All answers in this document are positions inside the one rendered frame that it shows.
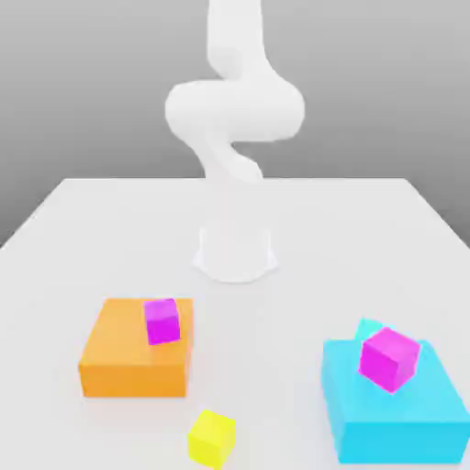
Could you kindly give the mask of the small cyan cube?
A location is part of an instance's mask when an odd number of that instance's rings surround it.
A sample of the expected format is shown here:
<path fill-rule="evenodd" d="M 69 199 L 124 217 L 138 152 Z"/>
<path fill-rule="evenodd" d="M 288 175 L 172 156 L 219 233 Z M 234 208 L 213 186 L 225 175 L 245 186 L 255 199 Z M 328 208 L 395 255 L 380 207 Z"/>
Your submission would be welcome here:
<path fill-rule="evenodd" d="M 359 320 L 354 339 L 356 341 L 366 341 L 368 338 L 374 336 L 383 328 L 394 329 L 394 326 L 388 323 L 383 323 L 376 319 L 361 318 Z"/>

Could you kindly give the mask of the small yellow cube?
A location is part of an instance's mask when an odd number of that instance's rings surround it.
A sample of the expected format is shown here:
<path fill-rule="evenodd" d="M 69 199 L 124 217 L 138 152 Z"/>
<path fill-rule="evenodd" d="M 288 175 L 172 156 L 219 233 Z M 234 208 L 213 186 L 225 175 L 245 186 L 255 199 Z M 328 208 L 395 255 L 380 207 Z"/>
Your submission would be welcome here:
<path fill-rule="evenodd" d="M 221 470 L 235 444 L 235 420 L 205 409 L 187 434 L 189 458 Z"/>

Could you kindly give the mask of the large cyan box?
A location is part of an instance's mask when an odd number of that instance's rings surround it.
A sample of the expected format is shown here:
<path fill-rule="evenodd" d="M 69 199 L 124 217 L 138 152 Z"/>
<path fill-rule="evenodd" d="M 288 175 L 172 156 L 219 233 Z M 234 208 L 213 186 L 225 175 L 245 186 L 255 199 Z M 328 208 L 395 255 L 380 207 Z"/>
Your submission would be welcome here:
<path fill-rule="evenodd" d="M 416 374 L 389 394 L 358 372 L 361 344 L 323 344 L 321 384 L 342 464 L 458 464 L 470 412 L 428 341 Z"/>

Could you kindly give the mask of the small magenta cube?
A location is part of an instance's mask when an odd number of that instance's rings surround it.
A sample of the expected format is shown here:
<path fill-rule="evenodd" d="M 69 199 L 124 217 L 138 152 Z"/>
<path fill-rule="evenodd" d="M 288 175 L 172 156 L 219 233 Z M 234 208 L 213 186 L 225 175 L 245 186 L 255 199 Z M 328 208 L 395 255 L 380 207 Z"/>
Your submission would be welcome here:
<path fill-rule="evenodd" d="M 149 345 L 181 339 L 179 312 L 173 298 L 145 301 L 143 314 Z"/>
<path fill-rule="evenodd" d="M 384 327 L 363 342 L 358 372 L 390 394 L 416 373 L 419 342 Z"/>

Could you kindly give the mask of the large orange box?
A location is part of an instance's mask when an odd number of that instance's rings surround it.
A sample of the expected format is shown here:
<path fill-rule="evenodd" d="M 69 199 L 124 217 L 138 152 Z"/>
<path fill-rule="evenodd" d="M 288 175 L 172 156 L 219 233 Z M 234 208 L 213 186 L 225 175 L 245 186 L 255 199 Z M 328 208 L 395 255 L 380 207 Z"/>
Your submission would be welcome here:
<path fill-rule="evenodd" d="M 194 302 L 175 300 L 181 339 L 148 344 L 142 298 L 103 304 L 78 364 L 85 397 L 183 397 L 194 339 Z"/>

